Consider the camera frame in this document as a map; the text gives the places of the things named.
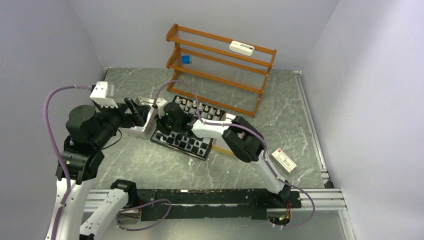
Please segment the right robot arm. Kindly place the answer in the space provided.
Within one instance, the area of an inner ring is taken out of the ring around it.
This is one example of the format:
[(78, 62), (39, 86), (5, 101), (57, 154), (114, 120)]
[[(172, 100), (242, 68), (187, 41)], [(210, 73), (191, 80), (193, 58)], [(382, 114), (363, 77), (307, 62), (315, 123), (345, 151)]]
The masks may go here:
[(195, 115), (181, 109), (174, 101), (161, 107), (162, 113), (154, 117), (163, 134), (179, 133), (187, 138), (222, 140), (242, 162), (251, 164), (270, 193), (270, 202), (282, 207), (289, 200), (291, 185), (278, 172), (267, 152), (264, 137), (242, 116), (229, 120), (211, 120), (202, 117), (199, 106)]

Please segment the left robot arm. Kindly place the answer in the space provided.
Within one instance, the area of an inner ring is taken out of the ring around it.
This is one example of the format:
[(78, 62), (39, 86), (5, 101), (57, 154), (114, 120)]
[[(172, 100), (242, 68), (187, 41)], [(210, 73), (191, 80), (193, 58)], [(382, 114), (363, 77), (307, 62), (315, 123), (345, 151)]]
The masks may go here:
[(82, 225), (86, 200), (104, 159), (103, 148), (121, 128), (145, 127), (153, 108), (131, 98), (116, 108), (80, 105), (70, 111), (69, 133), (56, 169), (56, 202), (47, 232), (48, 240), (98, 240), (122, 208), (141, 204), (135, 182), (118, 179), (112, 192)]

